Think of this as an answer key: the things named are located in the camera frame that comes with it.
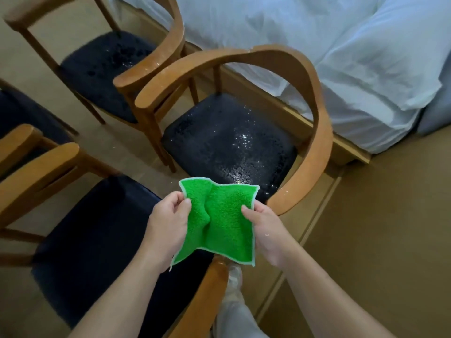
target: green cloth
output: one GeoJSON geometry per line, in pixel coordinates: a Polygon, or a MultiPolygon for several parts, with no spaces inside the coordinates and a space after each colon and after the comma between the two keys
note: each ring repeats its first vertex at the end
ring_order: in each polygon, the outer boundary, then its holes
{"type": "Polygon", "coordinates": [[[204,249],[255,266],[252,223],[241,213],[241,205],[253,209],[259,186],[217,184],[209,178],[179,181],[185,198],[191,199],[188,232],[172,264],[183,261],[196,249],[204,249]]]}

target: white bedsheet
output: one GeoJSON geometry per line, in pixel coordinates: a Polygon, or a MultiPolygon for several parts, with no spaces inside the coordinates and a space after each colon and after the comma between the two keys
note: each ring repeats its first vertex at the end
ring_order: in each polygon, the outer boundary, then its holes
{"type": "MultiPolygon", "coordinates": [[[[114,0],[109,0],[117,10],[114,0]]],[[[144,10],[169,29],[172,18],[152,0],[123,0],[144,10]]],[[[334,131],[370,153],[399,141],[412,127],[418,110],[401,111],[388,100],[344,80],[321,61],[344,35],[371,16],[378,0],[177,0],[185,23],[186,40],[203,50],[219,47],[251,48],[278,43],[304,53],[323,83],[326,107],[334,131]]],[[[262,68],[229,64],[253,84],[312,120],[302,97],[279,76],[262,68]]]]}

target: right hand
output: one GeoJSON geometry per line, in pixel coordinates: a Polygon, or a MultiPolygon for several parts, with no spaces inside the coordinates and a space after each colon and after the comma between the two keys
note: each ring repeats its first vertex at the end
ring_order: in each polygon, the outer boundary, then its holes
{"type": "Polygon", "coordinates": [[[268,206],[258,200],[254,210],[241,206],[243,216],[254,225],[255,244],[274,267],[283,268],[290,251],[298,247],[279,217],[268,206]]]}

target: wooden chair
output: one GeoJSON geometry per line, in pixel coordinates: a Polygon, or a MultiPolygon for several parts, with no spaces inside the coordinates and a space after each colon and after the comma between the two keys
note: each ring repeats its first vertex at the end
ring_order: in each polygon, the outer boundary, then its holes
{"type": "Polygon", "coordinates": [[[278,215],[307,195],[330,158],[333,132],[318,76],[306,56],[285,46],[262,45],[251,50],[218,49],[190,54],[149,81],[135,105],[147,111],[162,147],[189,175],[209,177],[221,184],[260,185],[257,199],[267,202],[278,215]],[[283,130],[223,92],[220,65],[229,62],[256,65],[277,73],[301,93],[313,113],[313,135],[307,153],[281,188],[296,159],[297,149],[283,130]],[[180,84],[208,68],[213,68],[216,94],[196,104],[163,134],[152,109],[180,84]]]}
{"type": "MultiPolygon", "coordinates": [[[[22,34],[42,60],[100,123],[104,124],[105,121],[91,103],[104,113],[142,131],[167,165],[166,161],[170,157],[160,150],[146,116],[136,111],[133,101],[139,90],[156,73],[181,55],[185,55],[184,25],[177,1],[154,0],[174,19],[168,35],[156,47],[131,33],[121,31],[102,1],[94,0],[112,31],[72,52],[59,65],[28,28],[49,12],[71,1],[74,0],[26,0],[7,13],[4,20],[13,30],[22,34]]],[[[156,115],[167,112],[187,87],[196,104],[196,86],[194,79],[190,79],[155,107],[153,111],[156,115]]]]}
{"type": "MultiPolygon", "coordinates": [[[[56,146],[30,125],[0,140],[0,166],[14,164],[36,145],[55,148],[0,182],[0,238],[39,245],[34,255],[1,253],[0,266],[32,266],[45,297],[73,328],[133,258],[160,198],[76,143],[56,146]],[[6,228],[87,172],[105,179],[47,237],[6,228]]],[[[171,337],[206,336],[228,281],[223,260],[212,258],[197,250],[161,274],[140,337],[161,337],[188,304],[171,337]]]]}
{"type": "MultiPolygon", "coordinates": [[[[45,137],[59,145],[72,142],[73,138],[70,134],[78,135],[78,132],[69,124],[0,78],[0,138],[24,123],[35,126],[44,133],[45,137]]],[[[47,149],[41,147],[34,149],[14,168],[21,167],[46,151],[47,149]]],[[[0,180],[6,175],[0,173],[0,180]]]]}

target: dark blue seat cushion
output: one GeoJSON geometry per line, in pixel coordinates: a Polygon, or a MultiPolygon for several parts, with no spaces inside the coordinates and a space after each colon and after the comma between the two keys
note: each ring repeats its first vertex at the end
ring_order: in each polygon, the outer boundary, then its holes
{"type": "MultiPolygon", "coordinates": [[[[74,327],[138,250],[160,198],[127,176],[99,182],[38,246],[33,276],[74,327]]],[[[140,337],[161,337],[189,304],[213,254],[197,250],[160,275],[140,337]]]]}
{"type": "MultiPolygon", "coordinates": [[[[15,127],[28,123],[41,130],[45,137],[60,145],[72,141],[66,130],[47,109],[15,89],[0,90],[0,119],[0,137],[5,136],[15,127]]],[[[0,181],[45,152],[43,148],[35,148],[6,175],[0,176],[0,181]]]]}
{"type": "Polygon", "coordinates": [[[120,31],[103,34],[67,56],[60,65],[63,80],[103,110],[137,123],[113,79],[148,56],[156,46],[120,31]]]}
{"type": "Polygon", "coordinates": [[[189,175],[260,185],[262,202],[277,191],[297,155],[283,130],[225,93],[208,96],[175,120],[161,142],[189,175]]]}

